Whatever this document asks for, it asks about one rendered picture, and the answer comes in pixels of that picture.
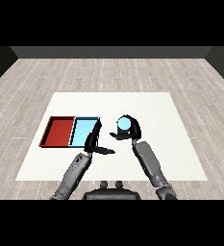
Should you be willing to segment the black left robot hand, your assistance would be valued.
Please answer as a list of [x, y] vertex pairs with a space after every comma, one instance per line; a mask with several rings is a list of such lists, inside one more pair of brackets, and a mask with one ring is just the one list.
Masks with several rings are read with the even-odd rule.
[[92, 153], [98, 153], [102, 155], [114, 154], [114, 150], [97, 146], [101, 127], [102, 127], [101, 121], [97, 120], [92, 129], [92, 132], [89, 133], [87, 136], [84, 151], [89, 154], [92, 154]]

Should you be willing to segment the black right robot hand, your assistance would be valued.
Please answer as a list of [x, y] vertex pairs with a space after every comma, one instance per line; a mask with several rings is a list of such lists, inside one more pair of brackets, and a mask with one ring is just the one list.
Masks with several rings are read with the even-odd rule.
[[111, 133], [111, 136], [116, 138], [117, 140], [123, 139], [131, 139], [131, 140], [139, 140], [141, 139], [141, 129], [135, 118], [130, 116], [129, 114], [124, 114], [123, 116], [129, 118], [131, 120], [131, 128], [130, 132], [127, 134], [119, 134], [119, 133]]

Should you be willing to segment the small blue can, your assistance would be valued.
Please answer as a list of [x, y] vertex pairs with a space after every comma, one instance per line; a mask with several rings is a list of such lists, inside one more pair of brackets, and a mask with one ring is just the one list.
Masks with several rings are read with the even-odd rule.
[[120, 117], [117, 121], [117, 132], [119, 134], [127, 134], [130, 132], [131, 120], [125, 116]]

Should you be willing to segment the light blue shallow open box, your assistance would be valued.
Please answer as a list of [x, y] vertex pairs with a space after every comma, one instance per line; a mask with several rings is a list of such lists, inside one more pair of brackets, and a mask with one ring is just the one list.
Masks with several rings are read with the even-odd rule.
[[87, 136], [92, 132], [97, 116], [77, 116], [69, 137], [70, 148], [84, 148]]

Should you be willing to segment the red shallow open box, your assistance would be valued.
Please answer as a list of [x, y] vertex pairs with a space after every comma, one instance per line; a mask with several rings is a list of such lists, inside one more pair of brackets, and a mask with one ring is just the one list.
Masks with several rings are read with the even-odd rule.
[[51, 116], [42, 135], [39, 147], [67, 148], [74, 119], [74, 116]]

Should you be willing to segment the dark grey robot body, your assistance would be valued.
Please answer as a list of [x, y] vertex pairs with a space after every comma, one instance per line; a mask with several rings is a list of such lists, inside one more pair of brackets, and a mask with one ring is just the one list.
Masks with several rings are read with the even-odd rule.
[[125, 189], [121, 181], [115, 182], [115, 188], [108, 188], [108, 182], [102, 181], [98, 189], [86, 192], [83, 200], [140, 200], [137, 192]]

